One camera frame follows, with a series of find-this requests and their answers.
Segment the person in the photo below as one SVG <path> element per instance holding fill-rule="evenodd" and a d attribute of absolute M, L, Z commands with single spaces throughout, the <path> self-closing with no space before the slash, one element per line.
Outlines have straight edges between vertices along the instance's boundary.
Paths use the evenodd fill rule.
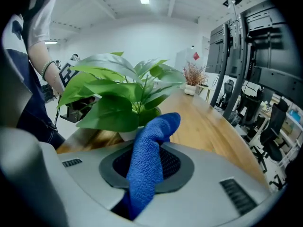
<path fill-rule="evenodd" d="M 12 66 L 17 68 L 23 84 L 31 91 L 17 128 L 35 135 L 41 141 L 58 148 L 65 139 L 48 117 L 44 95 L 34 68 L 60 94 L 59 69 L 52 60 L 45 41 L 49 40 L 51 13 L 56 0 L 29 0 L 27 8 L 14 14 L 7 23 L 2 44 L 5 55 Z"/>
<path fill-rule="evenodd" d="M 61 70 L 60 61 L 56 60 L 56 66 L 58 67 L 59 70 Z"/>

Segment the bracelet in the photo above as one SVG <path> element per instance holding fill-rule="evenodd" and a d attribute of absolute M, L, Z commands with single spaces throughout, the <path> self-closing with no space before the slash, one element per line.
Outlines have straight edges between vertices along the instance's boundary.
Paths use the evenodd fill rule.
<path fill-rule="evenodd" d="M 54 62 L 54 61 L 48 61 L 48 62 L 45 63 L 44 66 L 43 66 L 43 69 L 42 69 L 42 72 L 41 72 L 41 76 L 42 76 L 42 79 L 43 79 L 44 81 L 45 81 L 45 79 L 44 79 L 45 72 L 46 72 L 48 66 L 49 66 L 50 64 L 52 64 L 52 63 L 55 63 L 55 62 Z"/>

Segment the blue microfiber towel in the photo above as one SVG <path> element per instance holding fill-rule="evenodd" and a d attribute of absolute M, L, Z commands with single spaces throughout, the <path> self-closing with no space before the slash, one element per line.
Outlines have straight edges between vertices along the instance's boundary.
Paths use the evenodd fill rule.
<path fill-rule="evenodd" d="M 163 114 L 148 122 L 136 136 L 126 176 L 129 192 L 123 198 L 130 220 L 134 220 L 147 206 L 155 195 L 155 186 L 163 181 L 159 144 L 169 141 L 179 125 L 178 113 Z"/>

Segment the green leaf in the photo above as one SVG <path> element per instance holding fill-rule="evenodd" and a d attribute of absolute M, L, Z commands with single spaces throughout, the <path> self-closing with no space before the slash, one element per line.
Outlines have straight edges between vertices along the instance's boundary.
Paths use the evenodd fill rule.
<path fill-rule="evenodd" d="M 170 85 L 167 87 L 158 88 L 153 90 L 150 96 L 145 100 L 144 107 L 145 109 L 152 109 L 162 103 L 166 98 L 168 98 L 171 92 L 176 87 L 174 85 Z"/>
<path fill-rule="evenodd" d="M 139 114 L 139 126 L 145 126 L 149 121 L 153 120 L 154 118 L 160 115 L 161 113 L 158 111 L 157 108 L 153 108 L 151 110 L 144 109 Z"/>
<path fill-rule="evenodd" d="M 100 67 L 118 72 L 124 76 L 136 80 L 142 84 L 142 81 L 136 74 L 132 65 L 123 57 L 114 54 L 97 54 L 92 55 L 79 61 L 76 66 Z"/>
<path fill-rule="evenodd" d="M 180 71 L 165 64 L 154 67 L 150 71 L 150 74 L 167 83 L 183 84 L 186 82 L 185 77 Z"/>
<path fill-rule="evenodd" d="M 143 97 L 146 98 L 153 90 L 153 87 L 154 87 L 154 82 L 147 82 L 147 86 L 145 88 L 145 91 L 144 91 L 144 95 Z"/>
<path fill-rule="evenodd" d="M 122 56 L 124 52 L 111 52 L 113 55 Z"/>
<path fill-rule="evenodd" d="M 186 82 L 181 72 L 167 71 L 158 76 L 158 79 L 167 83 L 183 84 Z"/>
<path fill-rule="evenodd" d="M 139 126 L 139 116 L 132 110 L 129 100 L 119 96 L 104 96 L 77 124 L 81 128 L 116 132 L 134 131 Z"/>
<path fill-rule="evenodd" d="M 94 93 L 88 89 L 82 90 L 85 83 L 89 83 L 94 80 L 96 80 L 94 76 L 85 72 L 78 73 L 77 75 L 73 76 L 67 84 L 57 107 L 59 108 L 62 105 L 66 105 L 82 98 L 87 98 L 94 95 Z"/>
<path fill-rule="evenodd" d="M 160 61 L 156 62 L 157 60 L 158 59 L 152 59 L 152 60 L 148 60 L 148 61 L 139 62 L 134 68 L 137 75 L 142 79 L 146 72 L 151 70 L 153 67 L 160 65 L 167 61 L 167 60 L 160 60 Z"/>
<path fill-rule="evenodd" d="M 113 81 L 119 80 L 120 82 L 123 82 L 125 80 L 124 76 L 122 76 L 120 73 L 100 67 L 75 66 L 72 67 L 71 70 L 87 72 L 93 74 L 96 77 L 107 79 L 107 80 L 113 80 Z"/>
<path fill-rule="evenodd" d="M 142 96 L 142 87 L 137 83 L 115 83 L 111 80 L 96 80 L 85 85 L 90 91 L 104 95 L 126 97 L 131 102 L 139 102 Z"/>

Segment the vent slot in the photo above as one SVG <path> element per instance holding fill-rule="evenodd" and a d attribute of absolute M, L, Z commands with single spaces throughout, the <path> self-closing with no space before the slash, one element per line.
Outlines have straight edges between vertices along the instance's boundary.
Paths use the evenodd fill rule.
<path fill-rule="evenodd" d="M 257 206 L 256 202 L 234 179 L 221 181 L 220 184 L 240 215 L 248 213 Z"/>
<path fill-rule="evenodd" d="M 258 27 L 255 27 L 254 29 L 257 29 L 257 28 L 263 28 L 264 26 L 262 25 L 262 26 L 258 26 Z"/>
<path fill-rule="evenodd" d="M 74 166 L 76 164 L 81 163 L 82 161 L 79 158 L 68 160 L 68 161 L 63 161 L 62 164 L 64 167 L 69 167 L 69 166 Z"/>
<path fill-rule="evenodd" d="M 256 18 L 256 17 L 259 17 L 259 16 L 261 16 L 261 14 L 259 14 L 259 15 L 255 16 L 255 17 L 252 17 L 252 18 Z"/>

